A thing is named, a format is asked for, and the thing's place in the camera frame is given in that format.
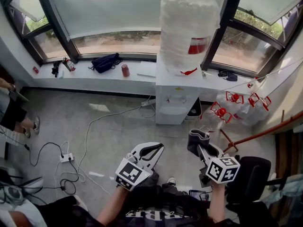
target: dark blue bag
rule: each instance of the dark blue bag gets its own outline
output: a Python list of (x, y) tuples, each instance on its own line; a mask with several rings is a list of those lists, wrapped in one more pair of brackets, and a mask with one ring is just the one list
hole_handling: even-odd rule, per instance
[(92, 67), (89, 67), (91, 70), (95, 70), (99, 73), (105, 72), (109, 69), (115, 69), (116, 65), (122, 62), (122, 59), (119, 57), (119, 53), (107, 55), (94, 59), (91, 63)]

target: gray floor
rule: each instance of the gray floor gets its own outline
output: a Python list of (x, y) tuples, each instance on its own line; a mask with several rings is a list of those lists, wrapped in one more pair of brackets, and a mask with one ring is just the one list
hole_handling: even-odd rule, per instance
[[(69, 141), (69, 152), (73, 153), (77, 161), (80, 162), (85, 153), (85, 134), (90, 121), (106, 114), (135, 108), (142, 101), (145, 101), (141, 98), (38, 89), (27, 90), (24, 95), (30, 99), (29, 103), (23, 105), (28, 110), (28, 116), (33, 118), (39, 115), (41, 118), (40, 134), (32, 134), (28, 141), (32, 146), (33, 163), (36, 162), (40, 148), (50, 141), (59, 145)], [(140, 111), (136, 109), (121, 115), (105, 117), (92, 123), (88, 132), (87, 152), (81, 167), (87, 173), (92, 171), (104, 175), (104, 177), (93, 175), (90, 177), (110, 194), (114, 192), (116, 187), (116, 183), (110, 177), (115, 176), (121, 159), (137, 144), (148, 141), (161, 142), (165, 146), (164, 153), (155, 167), (160, 174), (160, 184), (173, 176), (176, 178), (180, 190), (201, 188), (198, 175), (202, 164), (186, 148), (188, 130), (196, 127), (197, 124), (183, 122), (176, 126), (156, 125), (154, 117), (145, 118), (152, 115), (153, 110), (150, 107), (145, 107), (141, 108)], [(225, 131), (233, 140), (250, 135), (249, 128), (236, 123), (226, 127)], [(222, 135), (214, 135), (212, 141), (221, 148), (227, 147), (227, 140)], [(239, 145), (239, 148), (241, 156), (264, 157), (270, 160), (273, 166), (275, 165), (275, 142), (272, 135), (243, 143)], [(63, 151), (66, 150), (67, 144), (63, 146)], [(234, 155), (235, 152), (231, 149), (228, 153)], [(43, 176), (44, 186), (55, 185), (53, 175), (59, 157), (59, 149), (48, 145), (42, 150), (37, 166), (32, 167), (26, 149), (12, 146), (9, 151), (9, 160), (20, 168), (27, 179)], [(59, 164), (55, 176), (57, 182), (62, 171), (74, 170), (69, 163)], [(63, 177), (76, 178), (75, 175), (71, 174), (64, 174)], [(76, 194), (86, 203), (92, 216), (96, 217), (109, 195), (88, 178), (86, 182), (78, 181), (75, 185)], [(73, 191), (70, 185), (67, 189), (70, 192)], [(60, 189), (57, 190), (57, 194), (58, 198), (66, 196)], [(48, 203), (56, 199), (56, 193), (53, 189), (42, 190), (37, 196)]]

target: black window frame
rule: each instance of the black window frame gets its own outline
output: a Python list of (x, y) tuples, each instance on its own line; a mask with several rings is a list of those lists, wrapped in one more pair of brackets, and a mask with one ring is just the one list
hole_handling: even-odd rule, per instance
[[(54, 0), (39, 0), (41, 7), (44, 10), (45, 16), (48, 20), (48, 24), (27, 33), (26, 35), (21, 35), (20, 30), (18, 30), (17, 26), (13, 22), (12, 15), (10, 13), (10, 3), (12, 0), (1, 0), (3, 9), (5, 14), (13, 27), (15, 33), (19, 37), (20, 41), (23, 43), (29, 54), (34, 58), (38, 65), (43, 65), (46, 63), (53, 63), (54, 61), (62, 60), (63, 57), (49, 58), (43, 59), (41, 54), (43, 54), (43, 50), (36, 43), (33, 46), (33, 38), (39, 34), (45, 33), (49, 30), (53, 30), (60, 44), (66, 51), (68, 57), (74, 63), (78, 61), (87, 61), (92, 60), (97, 57), (106, 56), (111, 53), (96, 53), (96, 54), (80, 54), (75, 44), (70, 39), (67, 30), (59, 16), (59, 13), (56, 9)], [(285, 42), (279, 41), (279, 39), (275, 39), (270, 35), (262, 32), (261, 30), (246, 24), (242, 21), (239, 21), (234, 18), (237, 9), (239, 9), (240, 0), (224, 0), (223, 7), (221, 10), (221, 21), (220, 28), (216, 30), (213, 40), (207, 50), (204, 61), (201, 64), (202, 70), (208, 69), (216, 69), (216, 70), (231, 70), (236, 74), (240, 74), (247, 77), (262, 77), (268, 74), (283, 58), (283, 56), (287, 53), (290, 47), (293, 45), (294, 41), (298, 37), (300, 31), (303, 28), (303, 11), (300, 12), (300, 17), (297, 19), (296, 24), (294, 25), (294, 29), (291, 30), (289, 36), (287, 36), (287, 40)], [(221, 64), (213, 61), (214, 55), (219, 48), (220, 42), (224, 36), (227, 27), (231, 27), (242, 32), (245, 32), (249, 35), (252, 35), (262, 41), (269, 43), (275, 52), (268, 59), (265, 66), (261, 69), (259, 73), (245, 70), (242, 68), (234, 67), (232, 65)], [(120, 53), (120, 56), (123, 60), (137, 60), (137, 61), (156, 61), (157, 55), (152, 53)]]

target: white marker cube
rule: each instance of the white marker cube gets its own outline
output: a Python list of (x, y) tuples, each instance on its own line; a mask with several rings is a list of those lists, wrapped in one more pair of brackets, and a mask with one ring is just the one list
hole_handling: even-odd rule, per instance
[(216, 183), (232, 182), (240, 168), (234, 157), (212, 158), (208, 165), (206, 175)]
[(129, 191), (148, 178), (151, 174), (139, 168), (136, 164), (123, 158), (116, 170), (116, 182)]

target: window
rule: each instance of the window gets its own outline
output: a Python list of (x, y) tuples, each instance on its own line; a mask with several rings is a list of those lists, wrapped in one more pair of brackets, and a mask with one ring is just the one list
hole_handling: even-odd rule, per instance
[(123, 31), (73, 39), (80, 54), (159, 53), (160, 31)]
[(270, 44), (227, 27), (213, 61), (258, 73), (275, 51)]
[(35, 36), (30, 42), (42, 59), (67, 56), (53, 30)]
[[(39, 64), (67, 56), (77, 63), (109, 53), (156, 60), (161, 0), (1, 0), (21, 42)], [(202, 63), (261, 77), (303, 28), (302, 0), (215, 0), (220, 28)]]

